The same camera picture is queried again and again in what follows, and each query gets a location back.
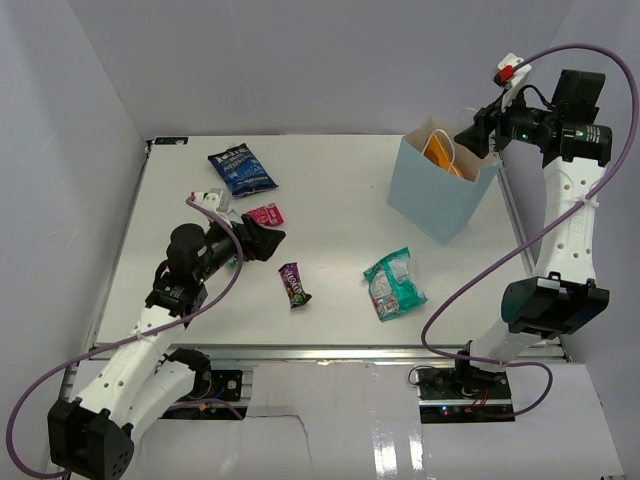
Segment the orange chips bag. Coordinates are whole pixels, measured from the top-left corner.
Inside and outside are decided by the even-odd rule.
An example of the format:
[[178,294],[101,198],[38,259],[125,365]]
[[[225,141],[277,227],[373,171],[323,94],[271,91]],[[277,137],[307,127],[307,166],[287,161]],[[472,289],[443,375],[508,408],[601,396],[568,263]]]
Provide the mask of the orange chips bag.
[[423,147],[422,155],[447,173],[458,178],[463,177],[456,165],[455,147],[446,132],[433,132]]

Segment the teal snack packet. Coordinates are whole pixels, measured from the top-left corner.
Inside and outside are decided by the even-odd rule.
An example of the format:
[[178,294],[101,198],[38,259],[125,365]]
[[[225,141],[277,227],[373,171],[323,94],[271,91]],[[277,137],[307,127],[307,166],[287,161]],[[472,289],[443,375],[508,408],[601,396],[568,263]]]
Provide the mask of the teal snack packet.
[[408,247],[392,252],[363,272],[378,319],[386,322],[424,305],[425,293],[411,279]]

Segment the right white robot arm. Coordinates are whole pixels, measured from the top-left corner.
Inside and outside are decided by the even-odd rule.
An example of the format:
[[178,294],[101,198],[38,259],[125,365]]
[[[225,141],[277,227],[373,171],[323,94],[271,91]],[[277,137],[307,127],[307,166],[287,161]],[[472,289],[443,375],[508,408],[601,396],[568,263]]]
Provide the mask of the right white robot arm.
[[508,363],[542,340],[571,335],[603,312],[608,290],[596,284],[592,259],[598,203],[588,192],[604,177],[612,131],[596,124],[602,73],[562,71],[554,95],[538,109],[518,92],[507,107],[495,101],[480,109],[454,140],[479,157],[512,141],[542,154],[546,189],[538,260],[529,278],[510,283],[499,320],[461,350],[451,374],[453,390],[472,399],[504,376]]

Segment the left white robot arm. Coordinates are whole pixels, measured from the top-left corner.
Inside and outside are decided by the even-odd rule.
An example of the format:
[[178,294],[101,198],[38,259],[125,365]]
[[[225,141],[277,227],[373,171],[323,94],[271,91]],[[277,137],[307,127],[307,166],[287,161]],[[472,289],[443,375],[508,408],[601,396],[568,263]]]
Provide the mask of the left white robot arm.
[[207,357],[194,350],[167,351],[186,330],[189,315],[206,297],[205,283],[232,257],[269,260],[286,234],[238,222],[176,227],[166,259],[137,320],[133,342],[110,360],[71,401],[59,400],[47,416],[54,464],[89,479],[119,479],[149,426],[177,400],[199,399],[211,387]]

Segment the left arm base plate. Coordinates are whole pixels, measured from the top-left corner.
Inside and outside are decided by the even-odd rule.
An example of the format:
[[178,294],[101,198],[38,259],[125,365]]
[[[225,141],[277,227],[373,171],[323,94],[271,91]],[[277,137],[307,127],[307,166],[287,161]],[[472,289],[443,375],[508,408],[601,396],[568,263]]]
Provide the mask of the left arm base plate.
[[235,402],[241,399],[243,372],[241,370],[209,370],[197,372],[192,390],[179,399],[205,400],[210,398]]

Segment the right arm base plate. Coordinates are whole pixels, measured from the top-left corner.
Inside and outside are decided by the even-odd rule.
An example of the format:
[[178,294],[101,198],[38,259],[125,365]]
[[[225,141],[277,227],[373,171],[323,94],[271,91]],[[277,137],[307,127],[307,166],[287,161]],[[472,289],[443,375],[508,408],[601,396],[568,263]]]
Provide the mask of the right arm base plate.
[[408,374],[409,383],[422,400],[510,400],[511,389],[504,373],[463,375],[454,368],[418,366]]

